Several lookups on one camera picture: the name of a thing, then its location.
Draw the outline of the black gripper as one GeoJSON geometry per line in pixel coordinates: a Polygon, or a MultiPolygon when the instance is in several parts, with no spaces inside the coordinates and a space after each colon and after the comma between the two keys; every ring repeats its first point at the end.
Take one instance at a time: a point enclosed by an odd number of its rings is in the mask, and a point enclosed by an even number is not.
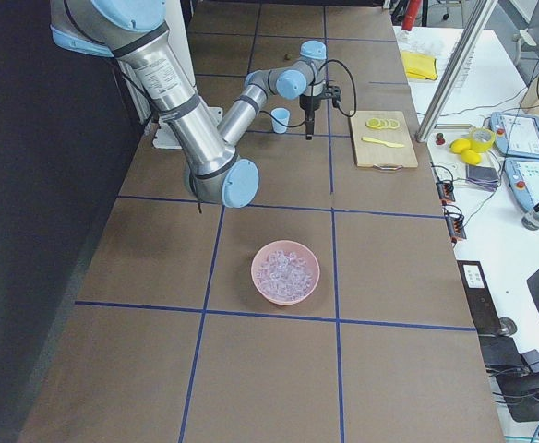
{"type": "Polygon", "coordinates": [[[321,92],[317,95],[302,94],[299,97],[299,106],[304,112],[306,140],[312,140],[315,134],[315,113],[320,108],[321,102],[321,92]]]}

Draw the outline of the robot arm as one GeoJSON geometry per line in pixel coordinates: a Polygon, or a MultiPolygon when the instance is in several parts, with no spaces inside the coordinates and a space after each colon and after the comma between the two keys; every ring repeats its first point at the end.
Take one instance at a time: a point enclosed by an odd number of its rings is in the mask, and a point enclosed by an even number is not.
{"type": "Polygon", "coordinates": [[[50,7],[53,39],[59,47],[131,66],[181,146],[186,188],[200,201],[242,208],[254,199],[258,168],[239,155],[236,144],[269,96],[299,100],[305,133],[313,134],[314,113],[328,96],[323,42],[304,42],[290,66],[249,74],[240,96],[217,120],[169,43],[163,1],[53,1],[50,7]]]}

